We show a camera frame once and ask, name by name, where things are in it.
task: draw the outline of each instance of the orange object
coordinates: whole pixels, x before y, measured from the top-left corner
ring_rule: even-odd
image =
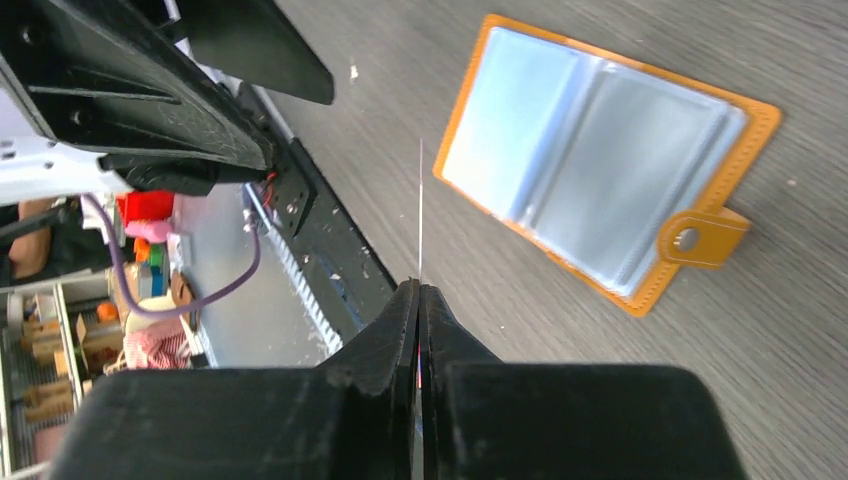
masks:
[[[494,28],[505,28],[566,45],[575,50],[602,57],[669,82],[704,92],[740,108],[747,114],[748,119],[748,124],[737,139],[736,144],[724,158],[722,165],[716,171],[712,181],[701,192],[700,197],[691,210],[680,212],[678,215],[668,219],[660,229],[656,240],[659,260],[647,273],[641,285],[631,297],[622,297],[615,292],[607,291],[600,283],[583,274],[565,259],[547,249],[534,238],[532,232],[525,230],[521,225],[509,221],[504,221],[504,224],[544,250],[548,257],[558,265],[570,271],[624,311],[636,317],[641,317],[651,310],[681,266],[697,266],[712,269],[720,267],[750,228],[750,222],[725,208],[724,202],[733,192],[736,185],[742,180],[742,177],[754,163],[760,151],[777,130],[782,117],[780,110],[774,105],[769,105],[691,78],[686,78],[674,72],[624,57],[564,35],[546,31],[500,15],[488,15],[483,22],[483,27],[477,38],[477,44],[474,48],[474,53],[471,55],[471,63],[466,72],[459,98],[454,106],[436,163],[433,166],[433,173],[436,178],[457,190],[483,211],[486,211],[486,208],[475,202],[473,198],[446,179],[443,176],[443,170],[448,152],[462,120],[465,106],[468,103],[489,33]],[[695,228],[700,233],[700,241],[697,248],[691,250],[684,249],[680,246],[683,234],[687,229],[691,230]]]
[[[136,262],[146,262],[150,258],[150,242],[143,238],[136,238],[133,243],[133,252],[135,252]]]
[[[104,302],[97,306],[97,320],[101,323],[118,320],[118,306],[112,302]]]
[[[174,194],[165,191],[130,192],[116,197],[121,221],[126,227],[133,221],[167,220],[174,210]]]

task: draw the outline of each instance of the white robot part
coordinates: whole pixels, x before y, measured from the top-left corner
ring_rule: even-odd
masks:
[[[83,193],[131,192],[118,174],[100,168],[102,155],[38,136],[0,139],[0,206]]]
[[[82,228],[85,230],[99,230],[103,237],[103,243],[109,244],[109,234],[106,230],[115,232],[119,245],[126,243],[127,237],[124,232],[123,224],[121,223],[121,214],[115,202],[115,196],[110,193],[95,193],[92,196],[97,200],[97,203],[106,211],[109,216],[109,223],[103,223],[100,215],[95,211],[95,208],[88,202],[82,202]]]

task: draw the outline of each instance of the gray wooden table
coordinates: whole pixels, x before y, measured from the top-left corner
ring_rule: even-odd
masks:
[[[782,129],[730,202],[753,231],[723,270],[683,271],[647,318],[628,318],[429,176],[424,276],[506,359],[693,369],[754,478],[845,478],[848,3],[279,3],[330,66],[338,100],[276,100],[397,278],[417,269],[419,138],[431,165],[487,13],[780,105]]]

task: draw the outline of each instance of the orange card holder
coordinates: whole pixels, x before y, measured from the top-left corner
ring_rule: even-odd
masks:
[[[717,269],[741,242],[750,222],[724,203],[780,121],[773,105],[489,15],[433,173],[638,317],[681,266]]]

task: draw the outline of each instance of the thin wire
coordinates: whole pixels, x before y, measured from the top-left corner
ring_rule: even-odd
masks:
[[[262,189],[262,206],[270,207],[271,203],[274,199],[274,179],[277,178],[277,172],[271,172],[268,174],[268,178],[265,179],[265,185]]]
[[[107,247],[109,247],[109,255],[112,257],[112,264],[115,268],[116,277],[118,278],[118,289],[121,292],[121,296],[124,298],[124,301],[127,303],[127,306],[131,311],[143,317],[171,318],[200,310],[201,307],[209,305],[212,302],[216,302],[235,291],[248,281],[259,269],[259,262],[261,260],[260,252],[262,251],[261,244],[259,243],[259,232],[257,231],[256,226],[253,225],[253,214],[251,211],[245,210],[245,228],[250,230],[251,237],[253,237],[253,262],[251,262],[247,270],[232,283],[207,297],[194,300],[187,305],[172,308],[170,310],[148,310],[139,305],[133,298],[132,293],[130,293],[129,281],[127,280],[126,273],[124,272],[124,253],[121,251],[121,247],[118,246],[118,236],[115,234],[115,228],[112,221],[109,219],[109,215],[106,213],[106,210],[103,209],[103,206],[100,205],[100,202],[97,201],[97,198],[90,193],[83,194],[82,199],[91,205],[94,212],[100,217],[103,225],[106,226],[106,236],[109,238],[109,244]]]
[[[424,139],[418,139],[418,281],[424,261]]]

